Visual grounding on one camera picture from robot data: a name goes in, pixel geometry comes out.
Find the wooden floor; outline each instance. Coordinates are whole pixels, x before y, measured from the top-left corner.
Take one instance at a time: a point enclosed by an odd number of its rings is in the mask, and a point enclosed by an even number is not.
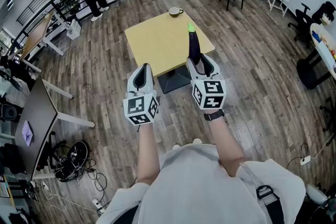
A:
[[[315,156],[330,137],[330,132],[322,131],[325,121],[319,106],[329,96],[334,99],[335,84],[329,79],[307,90],[300,82],[296,62],[310,50],[294,42],[296,32],[287,24],[295,20],[289,13],[283,18],[278,10],[270,12],[266,0],[245,0],[243,10],[241,0],[232,1],[228,12],[226,1],[124,0],[111,5],[94,23],[90,18],[81,21],[81,36],[74,41],[65,34],[55,40],[65,52],[63,57],[49,48],[42,53],[38,63],[42,77],[74,96],[69,100],[51,93],[58,110],[97,124],[91,129],[59,121],[54,130],[57,140],[65,139],[69,146],[78,140],[90,146],[96,168],[107,177],[103,204],[136,177],[138,134],[123,115],[122,100],[127,79],[137,65],[124,31],[170,7],[183,8],[214,44],[210,56],[226,81],[226,119],[249,159],[272,158],[286,167],[301,155],[302,143],[307,143],[309,154]],[[317,68],[325,71],[323,63]],[[155,79],[155,89],[161,97],[155,121],[160,154],[197,137],[204,143],[213,142],[202,112],[195,107],[190,85],[163,94]],[[335,142],[305,166],[293,161],[289,170],[305,182],[321,182],[323,188],[329,188],[335,182],[334,160]],[[56,180],[51,184],[53,193],[91,209],[92,200],[102,195],[87,175],[78,184]],[[64,205],[57,197],[47,200],[41,192],[38,198],[34,207],[41,222],[52,223],[49,206],[64,209]],[[70,203],[67,206],[66,212],[51,207],[55,223],[94,223],[98,218],[95,212]]]

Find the white t-shirt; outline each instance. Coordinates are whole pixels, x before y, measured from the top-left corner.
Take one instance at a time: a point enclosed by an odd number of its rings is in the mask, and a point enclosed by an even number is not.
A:
[[[301,178],[271,159],[245,162],[236,177],[230,177],[220,166],[214,145],[189,144],[172,150],[162,156],[160,167],[151,186],[137,183],[118,189],[97,224],[113,224],[137,205],[133,219],[137,224],[270,224],[265,205],[257,199],[256,180],[273,188],[285,224],[291,224],[306,193]]]

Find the table base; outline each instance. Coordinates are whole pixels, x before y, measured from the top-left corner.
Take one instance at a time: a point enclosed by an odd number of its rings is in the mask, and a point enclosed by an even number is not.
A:
[[[178,67],[158,77],[163,93],[168,93],[190,83],[191,77],[186,66]]]
[[[312,63],[310,63],[310,61],[317,54],[317,50],[314,49],[306,59],[300,59],[296,64],[296,70],[299,74],[299,78],[303,85],[306,86],[309,90],[314,89],[318,84],[322,83],[331,76],[330,72],[328,71],[320,78],[317,78],[313,68],[319,61],[321,61],[321,56],[318,56]]]

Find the desk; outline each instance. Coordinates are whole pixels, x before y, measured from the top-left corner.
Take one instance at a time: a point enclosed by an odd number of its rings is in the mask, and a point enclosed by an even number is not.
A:
[[[215,47],[186,12],[176,18],[164,13],[125,31],[138,66],[151,65],[163,93],[190,83],[185,66],[189,55],[188,23],[195,27],[201,52],[213,51]]]
[[[46,87],[72,99],[71,94],[57,88],[51,83],[43,80],[41,77],[36,80],[23,108],[15,132],[15,143],[18,146],[20,156],[26,167],[27,176],[30,180],[54,177],[54,174],[41,174],[35,176],[35,171],[42,149],[57,119],[89,127],[95,126],[93,122],[58,112],[50,99]],[[26,120],[33,132],[33,139],[30,146],[27,146],[22,135],[22,128]]]
[[[329,48],[336,51],[336,42],[331,37],[331,35],[328,33],[328,31],[325,30],[323,25],[312,24],[310,26],[310,34],[312,31],[318,34],[319,37],[322,36],[327,41],[327,45],[329,46]],[[314,46],[316,47],[319,43],[317,42],[316,39],[313,38],[313,36],[311,38],[314,42]],[[334,79],[336,79],[336,73],[333,70],[333,68],[328,69],[327,73],[325,73],[320,78],[317,78],[313,68],[317,63],[319,63],[322,60],[322,57],[318,56],[312,63],[310,63],[310,61],[317,54],[318,54],[318,51],[316,50],[316,48],[314,48],[314,50],[311,52],[311,54],[306,59],[300,59],[297,62],[297,72],[299,74],[299,78],[302,81],[302,83],[310,90],[314,89],[318,84],[322,83],[324,80],[326,80],[327,78],[331,76]]]
[[[64,55],[64,52],[62,52],[59,48],[57,48],[51,41],[49,41],[48,38],[46,38],[47,29],[49,27],[49,24],[51,22],[51,18],[54,15],[54,12],[50,12],[45,18],[43,18],[40,23],[34,28],[33,31],[30,32],[26,43],[24,45],[23,53],[20,57],[20,60],[24,62],[29,67],[33,68],[37,72],[41,73],[41,70],[37,68],[36,66],[32,65],[30,62],[26,61],[26,56],[40,43],[45,42],[47,45],[49,45],[53,50],[55,50],[58,54],[61,56]]]

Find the speaker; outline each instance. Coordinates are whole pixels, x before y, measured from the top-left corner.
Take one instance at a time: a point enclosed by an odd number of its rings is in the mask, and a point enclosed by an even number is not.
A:
[[[16,119],[16,109],[8,104],[3,104],[1,109],[1,115],[4,120],[13,121]]]

